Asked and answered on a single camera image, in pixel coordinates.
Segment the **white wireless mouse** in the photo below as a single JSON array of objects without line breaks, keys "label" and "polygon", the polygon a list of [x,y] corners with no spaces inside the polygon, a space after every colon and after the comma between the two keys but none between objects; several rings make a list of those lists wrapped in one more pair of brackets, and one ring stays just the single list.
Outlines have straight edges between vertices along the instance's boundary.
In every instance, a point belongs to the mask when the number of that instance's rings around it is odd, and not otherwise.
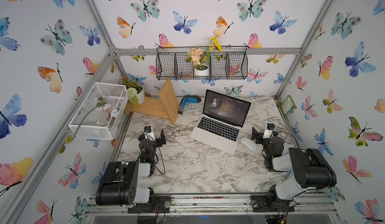
[{"label": "white wireless mouse", "polygon": [[245,146],[247,147],[249,150],[251,150],[252,152],[255,152],[258,150],[258,146],[257,144],[255,143],[255,141],[251,140],[251,139],[248,139],[246,137],[243,137],[241,138],[240,142]]}]

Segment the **silver laptop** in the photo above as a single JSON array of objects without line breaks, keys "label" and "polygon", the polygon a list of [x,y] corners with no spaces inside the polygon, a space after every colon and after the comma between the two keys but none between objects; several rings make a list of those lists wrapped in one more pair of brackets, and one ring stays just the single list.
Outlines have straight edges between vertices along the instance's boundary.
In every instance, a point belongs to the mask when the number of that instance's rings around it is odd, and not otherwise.
[{"label": "silver laptop", "polygon": [[234,155],[252,103],[206,90],[202,114],[190,137]]}]

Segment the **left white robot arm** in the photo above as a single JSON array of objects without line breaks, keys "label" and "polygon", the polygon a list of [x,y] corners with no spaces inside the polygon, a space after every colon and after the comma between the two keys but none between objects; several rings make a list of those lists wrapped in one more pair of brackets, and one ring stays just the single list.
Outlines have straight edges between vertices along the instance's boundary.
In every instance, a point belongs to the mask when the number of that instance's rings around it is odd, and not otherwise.
[{"label": "left white robot arm", "polygon": [[171,206],[169,196],[156,195],[151,187],[138,186],[138,179],[154,174],[158,157],[156,150],[166,144],[164,130],[159,138],[148,131],[139,137],[141,154],[135,161],[113,161],[106,171],[95,195],[98,206],[127,206],[129,214],[160,212],[166,214]]}]

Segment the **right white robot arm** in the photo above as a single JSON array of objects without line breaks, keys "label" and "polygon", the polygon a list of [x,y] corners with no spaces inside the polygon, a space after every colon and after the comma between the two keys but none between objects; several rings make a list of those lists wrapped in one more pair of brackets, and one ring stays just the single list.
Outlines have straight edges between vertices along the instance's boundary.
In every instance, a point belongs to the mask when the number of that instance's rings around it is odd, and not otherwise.
[{"label": "right white robot arm", "polygon": [[295,197],[307,191],[334,187],[337,183],[335,172],[319,150],[291,147],[284,154],[284,140],[273,124],[268,124],[263,133],[253,128],[251,138],[244,138],[242,142],[253,151],[261,146],[268,171],[289,173],[284,182],[271,186],[265,194],[251,196],[255,213],[292,212]]}]

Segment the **wooden corner shelf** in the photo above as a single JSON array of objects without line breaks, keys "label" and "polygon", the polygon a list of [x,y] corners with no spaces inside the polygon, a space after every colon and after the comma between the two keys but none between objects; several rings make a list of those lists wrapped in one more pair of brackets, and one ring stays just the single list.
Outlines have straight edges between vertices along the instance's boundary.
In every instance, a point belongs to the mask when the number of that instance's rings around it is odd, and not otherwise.
[{"label": "wooden corner shelf", "polygon": [[168,78],[161,90],[159,91],[159,99],[145,97],[143,104],[135,106],[127,103],[124,112],[129,115],[131,112],[150,115],[167,119],[172,125],[176,123],[179,116],[179,102],[173,89],[170,78]]}]

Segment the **white pot green plant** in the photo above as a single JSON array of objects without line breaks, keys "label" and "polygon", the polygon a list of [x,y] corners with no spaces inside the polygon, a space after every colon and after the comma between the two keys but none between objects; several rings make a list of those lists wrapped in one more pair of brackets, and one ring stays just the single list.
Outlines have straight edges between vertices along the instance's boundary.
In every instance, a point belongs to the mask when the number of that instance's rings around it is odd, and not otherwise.
[{"label": "white pot green plant", "polygon": [[145,91],[143,90],[143,83],[133,75],[124,76],[120,80],[121,84],[127,89],[128,99],[135,106],[139,106],[144,103]]}]

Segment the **pink artificial flower stem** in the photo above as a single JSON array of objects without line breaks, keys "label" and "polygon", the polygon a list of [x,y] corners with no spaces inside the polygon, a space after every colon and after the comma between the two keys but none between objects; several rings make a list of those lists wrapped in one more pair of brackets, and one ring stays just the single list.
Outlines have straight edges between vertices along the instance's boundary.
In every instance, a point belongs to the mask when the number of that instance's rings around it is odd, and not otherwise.
[{"label": "pink artificial flower stem", "polygon": [[104,94],[97,95],[92,102],[88,101],[82,105],[80,112],[69,125],[71,134],[67,135],[58,153],[64,153],[66,146],[76,138],[85,139],[92,143],[94,148],[97,148],[102,140],[110,139],[114,124],[111,111],[115,106],[116,103]]}]

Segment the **white pot peach flowers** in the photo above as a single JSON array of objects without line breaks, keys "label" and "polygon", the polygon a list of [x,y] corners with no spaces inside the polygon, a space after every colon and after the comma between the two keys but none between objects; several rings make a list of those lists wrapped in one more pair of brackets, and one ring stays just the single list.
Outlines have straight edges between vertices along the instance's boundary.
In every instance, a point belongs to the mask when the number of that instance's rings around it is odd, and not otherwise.
[{"label": "white pot peach flowers", "polygon": [[188,50],[188,57],[186,62],[192,63],[194,76],[209,76],[210,75],[210,64],[212,54],[215,52],[223,52],[222,46],[220,45],[219,38],[214,36],[210,38],[210,41],[205,50],[200,47],[194,47]]}]

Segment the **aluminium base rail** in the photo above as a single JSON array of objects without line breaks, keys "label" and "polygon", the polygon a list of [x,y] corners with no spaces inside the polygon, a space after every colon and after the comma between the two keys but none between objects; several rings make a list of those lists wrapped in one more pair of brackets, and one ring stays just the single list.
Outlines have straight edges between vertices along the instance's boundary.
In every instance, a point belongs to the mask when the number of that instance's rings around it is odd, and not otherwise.
[{"label": "aluminium base rail", "polygon": [[[95,197],[91,197],[85,214],[89,217],[119,215],[198,216],[198,215],[283,215],[288,207],[273,208],[258,204],[263,193],[231,194],[157,194],[160,204],[157,207],[142,206],[98,206]],[[299,214],[336,215],[337,210],[326,193],[305,193],[294,198],[289,204],[295,207],[289,212]]]}]

